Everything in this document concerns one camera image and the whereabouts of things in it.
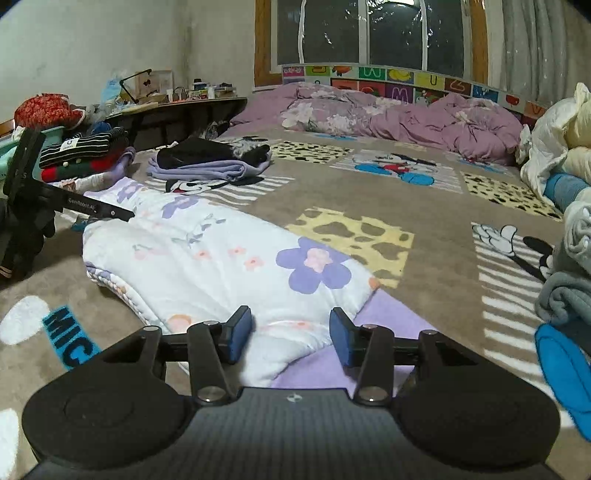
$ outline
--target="gray blanket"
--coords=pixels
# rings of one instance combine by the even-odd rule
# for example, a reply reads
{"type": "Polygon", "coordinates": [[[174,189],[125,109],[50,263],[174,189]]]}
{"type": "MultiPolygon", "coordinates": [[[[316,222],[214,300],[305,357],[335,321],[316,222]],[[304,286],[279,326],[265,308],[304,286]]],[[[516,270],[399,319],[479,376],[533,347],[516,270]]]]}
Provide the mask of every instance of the gray blanket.
{"type": "Polygon", "coordinates": [[[573,202],[564,212],[564,239],[554,249],[554,271],[591,275],[591,204],[573,202]]]}
{"type": "Polygon", "coordinates": [[[591,325],[591,280],[571,272],[553,273],[535,301],[535,312],[554,325],[571,320],[591,325]]]}

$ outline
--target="window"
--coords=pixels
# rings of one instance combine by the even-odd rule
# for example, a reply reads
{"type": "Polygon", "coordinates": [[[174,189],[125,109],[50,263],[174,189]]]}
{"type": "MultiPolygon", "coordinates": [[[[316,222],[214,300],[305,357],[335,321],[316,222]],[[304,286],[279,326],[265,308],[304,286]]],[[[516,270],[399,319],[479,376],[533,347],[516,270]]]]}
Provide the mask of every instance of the window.
{"type": "Polygon", "coordinates": [[[272,0],[273,71],[362,63],[471,77],[467,0],[272,0]]]}

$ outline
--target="red floral cloth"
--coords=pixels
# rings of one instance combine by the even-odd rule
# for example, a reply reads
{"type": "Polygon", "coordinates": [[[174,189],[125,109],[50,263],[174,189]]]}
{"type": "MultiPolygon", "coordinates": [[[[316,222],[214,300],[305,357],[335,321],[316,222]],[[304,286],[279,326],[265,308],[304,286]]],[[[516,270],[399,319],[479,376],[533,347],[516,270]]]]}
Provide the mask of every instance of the red floral cloth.
{"type": "Polygon", "coordinates": [[[42,93],[25,100],[14,112],[14,121],[21,127],[40,130],[54,127],[74,128],[80,123],[82,116],[82,110],[70,107],[66,95],[42,93]]]}

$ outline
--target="wooden window frame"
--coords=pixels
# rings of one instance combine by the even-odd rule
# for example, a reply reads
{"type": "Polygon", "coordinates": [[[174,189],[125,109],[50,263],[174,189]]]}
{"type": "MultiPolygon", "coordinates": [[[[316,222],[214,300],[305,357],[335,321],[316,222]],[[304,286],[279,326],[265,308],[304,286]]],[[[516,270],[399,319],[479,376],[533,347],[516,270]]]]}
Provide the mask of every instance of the wooden window frame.
{"type": "MultiPolygon", "coordinates": [[[[472,81],[488,81],[488,37],[485,0],[469,0],[472,26],[472,81]]],[[[271,72],[271,0],[255,0],[255,87],[281,84],[271,72]]]]}
{"type": "Polygon", "coordinates": [[[271,73],[271,0],[255,0],[255,87],[281,84],[271,73]]]}

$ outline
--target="clothing label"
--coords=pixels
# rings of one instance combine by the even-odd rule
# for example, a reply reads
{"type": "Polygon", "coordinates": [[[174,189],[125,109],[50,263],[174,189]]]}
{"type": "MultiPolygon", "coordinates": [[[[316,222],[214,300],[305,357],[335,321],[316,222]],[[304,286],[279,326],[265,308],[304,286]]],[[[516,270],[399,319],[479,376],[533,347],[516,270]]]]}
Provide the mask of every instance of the clothing label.
{"type": "Polygon", "coordinates": [[[61,144],[60,152],[74,148],[78,143],[78,140],[79,138],[71,138],[69,140],[66,140],[64,143],[61,144]]]}

